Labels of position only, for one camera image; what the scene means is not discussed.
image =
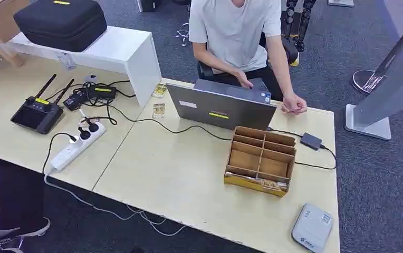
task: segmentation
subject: yellow label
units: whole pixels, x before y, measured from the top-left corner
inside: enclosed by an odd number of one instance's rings
[[[69,5],[70,2],[64,2],[64,1],[54,1],[54,4],[64,4],[64,5]]]
[[[212,113],[212,112],[210,112],[209,115],[215,116],[215,117],[219,117],[219,118],[223,118],[223,119],[229,119],[228,116],[221,115],[221,114],[217,114],[217,113]]]
[[[42,103],[42,104],[49,104],[48,101],[43,100],[43,99],[35,99],[38,103]]]
[[[101,89],[101,88],[94,88],[95,91],[106,91],[106,92],[111,92],[109,89]]]

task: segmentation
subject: power strip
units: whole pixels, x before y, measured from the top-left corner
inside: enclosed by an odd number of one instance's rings
[[[91,133],[88,139],[82,140],[81,138],[78,138],[75,143],[70,143],[51,160],[51,165],[54,170],[62,171],[107,131],[107,128],[105,128],[100,122],[94,124],[98,125],[99,129],[96,132]]]

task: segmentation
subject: light wood desk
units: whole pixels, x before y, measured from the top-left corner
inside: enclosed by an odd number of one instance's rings
[[[35,56],[29,56],[26,64],[17,69],[9,66],[5,61],[0,61],[0,159],[41,172],[51,137],[58,132],[73,135],[79,133],[77,124],[82,117],[81,114],[78,111],[70,112],[66,108],[64,108],[62,120],[48,135],[25,129],[10,121],[23,101],[29,96],[35,96],[54,73],[57,74],[57,78],[43,93],[42,98],[47,98],[59,89],[64,88],[72,78],[75,78],[74,84],[82,84],[84,78],[89,74],[96,75],[99,82],[107,84],[127,79],[123,74],[82,66],[73,71],[67,71],[60,62]],[[116,87],[126,94],[133,94],[129,83],[120,83]],[[62,101],[72,93],[72,90],[73,88],[68,90]],[[113,102],[113,105],[125,111],[127,116],[133,119],[142,111],[136,99],[128,99],[120,95]],[[90,108],[83,106],[82,108],[87,116],[107,116],[105,107]],[[61,173],[55,173],[51,176],[91,190],[133,126],[131,122],[121,116],[114,115],[113,117],[118,120],[117,126],[111,125],[107,120],[102,120],[101,123],[107,127],[107,132]],[[50,159],[62,150],[67,142],[66,137],[55,138]]]
[[[140,119],[152,116],[154,103],[166,104],[165,118],[160,122],[170,129],[199,124],[220,137],[232,136],[229,130],[180,119],[168,93],[163,99],[151,98]],[[291,116],[278,109],[270,126],[300,134],[309,132],[335,150],[332,112],[310,108],[305,114]],[[302,206],[309,202],[335,219],[324,252],[340,252],[335,170],[296,165],[290,191],[279,198],[223,183],[230,144],[201,129],[172,134],[154,122],[135,123],[94,192],[271,253],[306,252],[291,238],[291,229]],[[298,162],[334,165],[325,150],[314,151],[301,144],[296,148]]]

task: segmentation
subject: white device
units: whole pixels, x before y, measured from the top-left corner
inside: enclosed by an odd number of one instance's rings
[[[95,122],[94,124],[98,125],[99,128],[95,132],[90,132],[91,135],[88,139],[82,140],[81,138],[77,138],[78,140],[76,142],[70,143],[51,160],[51,165],[54,170],[62,171],[107,131],[107,128],[100,122]]]
[[[333,218],[320,208],[306,203],[292,230],[292,238],[314,253],[321,253],[332,230]]]

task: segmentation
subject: man's hand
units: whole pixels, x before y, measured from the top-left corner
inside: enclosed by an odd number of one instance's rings
[[[242,70],[234,71],[233,75],[239,80],[243,88],[250,89],[253,87],[253,84],[250,81],[248,81],[245,72],[243,72]]]
[[[283,102],[283,112],[300,114],[307,111],[307,103],[295,93],[285,94]]]

